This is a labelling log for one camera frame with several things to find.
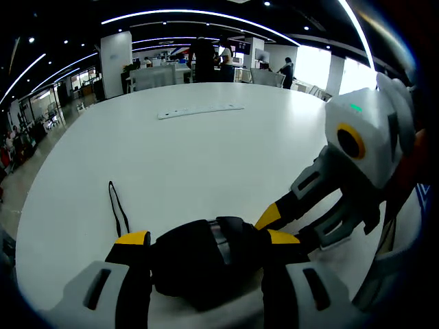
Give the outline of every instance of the floor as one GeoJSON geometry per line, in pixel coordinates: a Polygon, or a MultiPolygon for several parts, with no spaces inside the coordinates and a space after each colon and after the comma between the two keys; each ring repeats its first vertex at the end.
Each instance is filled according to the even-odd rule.
{"type": "Polygon", "coordinates": [[[95,96],[91,94],[74,99],[70,104],[61,108],[60,124],[47,133],[29,160],[2,181],[1,187],[4,189],[4,194],[3,203],[0,204],[0,224],[13,239],[16,239],[21,210],[27,194],[46,157],[67,129],[85,112],[83,109],[78,109],[78,106],[81,107],[81,104],[84,104],[84,107],[88,107],[94,103],[95,96]]]}

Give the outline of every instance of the ceiling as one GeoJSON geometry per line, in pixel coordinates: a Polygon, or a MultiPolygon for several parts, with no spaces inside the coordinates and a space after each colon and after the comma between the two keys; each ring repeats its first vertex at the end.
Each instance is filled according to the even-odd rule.
{"type": "MultiPolygon", "coordinates": [[[[249,0],[245,3],[227,0],[188,0],[185,2],[174,0],[155,2],[77,0],[67,3],[61,1],[9,1],[6,5],[2,4],[0,12],[2,31],[0,35],[2,50],[0,51],[0,99],[16,78],[35,59],[43,53],[46,53],[46,56],[20,79],[0,108],[7,107],[13,101],[12,96],[20,98],[28,94],[56,71],[96,52],[100,39],[117,33],[119,29],[129,30],[133,41],[172,36],[203,35],[218,38],[221,35],[249,37],[259,34],[266,37],[265,40],[268,42],[282,45],[291,44],[289,41],[258,27],[223,17],[201,14],[149,14],[105,25],[101,24],[102,21],[124,14],[158,9],[219,12],[259,23],[282,34],[303,35],[304,38],[295,39],[303,45],[325,48],[326,40],[334,40],[363,50],[357,32],[337,0],[273,0],[270,6],[265,6],[264,1],[261,0],[249,0]],[[319,41],[307,40],[307,36],[321,39],[319,41]],[[35,38],[32,44],[28,41],[30,37],[35,38]],[[11,66],[16,43],[17,47],[11,66]]],[[[365,22],[360,21],[360,23],[368,36],[372,54],[393,66],[397,71],[401,71],[381,37],[365,22]]],[[[188,41],[176,40],[176,43],[187,43],[188,41]]],[[[158,45],[158,43],[159,41],[142,42],[133,45],[133,49],[158,45]]],[[[339,56],[350,56],[367,64],[365,57],[350,53],[342,47],[331,46],[331,51],[339,56]]],[[[99,66],[99,56],[84,60],[70,69],[78,67],[85,69],[92,65],[99,66]]],[[[47,83],[53,82],[65,73],[66,71],[60,72],[47,83]]]]}

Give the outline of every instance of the green indicator light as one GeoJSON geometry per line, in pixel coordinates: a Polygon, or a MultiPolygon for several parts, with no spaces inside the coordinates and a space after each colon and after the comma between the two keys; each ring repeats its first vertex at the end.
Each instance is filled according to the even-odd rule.
{"type": "Polygon", "coordinates": [[[354,110],[358,111],[358,112],[363,112],[363,109],[360,108],[359,106],[356,106],[354,104],[351,104],[351,108],[353,108],[354,110]]]}

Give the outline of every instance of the yellow ring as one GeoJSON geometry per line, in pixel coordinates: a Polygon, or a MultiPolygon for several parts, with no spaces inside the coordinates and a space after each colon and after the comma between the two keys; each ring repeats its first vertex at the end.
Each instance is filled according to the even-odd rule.
{"type": "Polygon", "coordinates": [[[359,135],[358,131],[355,130],[354,128],[352,128],[347,123],[339,124],[338,127],[337,127],[337,133],[340,130],[347,131],[355,139],[355,142],[357,142],[359,153],[358,153],[358,156],[352,157],[352,158],[357,159],[357,160],[360,160],[360,159],[364,158],[364,155],[366,154],[366,148],[364,147],[363,139],[359,135]]]}

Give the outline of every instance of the round white table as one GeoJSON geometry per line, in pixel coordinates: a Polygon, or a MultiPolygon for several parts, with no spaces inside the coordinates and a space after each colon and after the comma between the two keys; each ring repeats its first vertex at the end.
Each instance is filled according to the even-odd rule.
{"type": "MultiPolygon", "coordinates": [[[[256,223],[325,145],[324,118],[320,99],[254,84],[168,86],[91,107],[49,154],[26,199],[16,246],[24,297],[36,310],[50,309],[68,281],[105,259],[117,238],[109,180],[131,230],[149,230],[152,243],[196,219],[232,215],[256,223]],[[228,103],[245,109],[157,119],[166,110],[228,103]]],[[[339,195],[287,229],[309,223],[339,195]]],[[[361,224],[350,241],[311,255],[336,272],[351,298],[366,277],[381,229],[382,220],[365,236],[361,224]]],[[[258,286],[203,313],[153,289],[149,325],[221,328],[262,314],[258,286]]]]}

